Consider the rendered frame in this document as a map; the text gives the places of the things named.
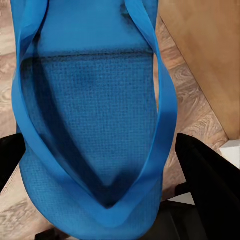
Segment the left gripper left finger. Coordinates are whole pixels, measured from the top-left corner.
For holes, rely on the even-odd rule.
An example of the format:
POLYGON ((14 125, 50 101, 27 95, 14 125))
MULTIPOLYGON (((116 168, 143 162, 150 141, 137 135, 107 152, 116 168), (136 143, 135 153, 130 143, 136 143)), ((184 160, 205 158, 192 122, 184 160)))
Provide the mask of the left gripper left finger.
POLYGON ((0 138, 0 193, 26 152, 21 133, 0 138))

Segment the sandal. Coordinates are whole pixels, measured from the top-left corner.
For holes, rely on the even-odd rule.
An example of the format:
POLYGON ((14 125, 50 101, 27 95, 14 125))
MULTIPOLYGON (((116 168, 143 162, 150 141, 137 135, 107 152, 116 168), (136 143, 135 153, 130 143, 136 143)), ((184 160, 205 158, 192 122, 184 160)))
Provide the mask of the sandal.
POLYGON ((11 100, 31 201, 79 240, 140 239, 159 212, 178 116, 156 36, 159 0, 10 3, 11 100))

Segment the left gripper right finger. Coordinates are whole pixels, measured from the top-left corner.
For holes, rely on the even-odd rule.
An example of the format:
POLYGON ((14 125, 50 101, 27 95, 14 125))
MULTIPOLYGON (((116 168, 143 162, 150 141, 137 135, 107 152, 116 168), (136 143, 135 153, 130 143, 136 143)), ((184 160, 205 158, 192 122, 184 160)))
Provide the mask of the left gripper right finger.
POLYGON ((240 240, 240 169, 183 133, 175 151, 208 240, 240 240))

